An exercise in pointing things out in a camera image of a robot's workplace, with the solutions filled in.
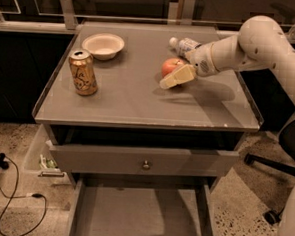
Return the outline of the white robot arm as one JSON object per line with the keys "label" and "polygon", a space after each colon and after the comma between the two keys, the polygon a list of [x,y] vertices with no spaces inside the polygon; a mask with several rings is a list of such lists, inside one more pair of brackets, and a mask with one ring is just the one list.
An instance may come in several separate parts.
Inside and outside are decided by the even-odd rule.
{"label": "white robot arm", "polygon": [[[279,24],[267,16],[254,16],[245,21],[239,33],[216,42],[196,47],[179,48],[186,62],[166,73],[162,89],[210,77],[226,70],[259,70],[268,68],[295,105],[295,49]],[[295,119],[283,128],[288,135]],[[277,236],[295,236],[295,186],[281,212]]]}

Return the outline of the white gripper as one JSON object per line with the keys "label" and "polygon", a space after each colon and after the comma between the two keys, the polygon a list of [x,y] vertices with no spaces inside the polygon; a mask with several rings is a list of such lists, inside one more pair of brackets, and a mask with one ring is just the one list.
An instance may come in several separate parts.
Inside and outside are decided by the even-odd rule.
{"label": "white gripper", "polygon": [[195,79],[196,74],[200,77],[209,77],[218,73],[212,58],[213,43],[203,44],[196,50],[189,50],[184,53],[190,64],[177,67],[168,73],[161,81],[161,89],[168,89],[190,82]]}

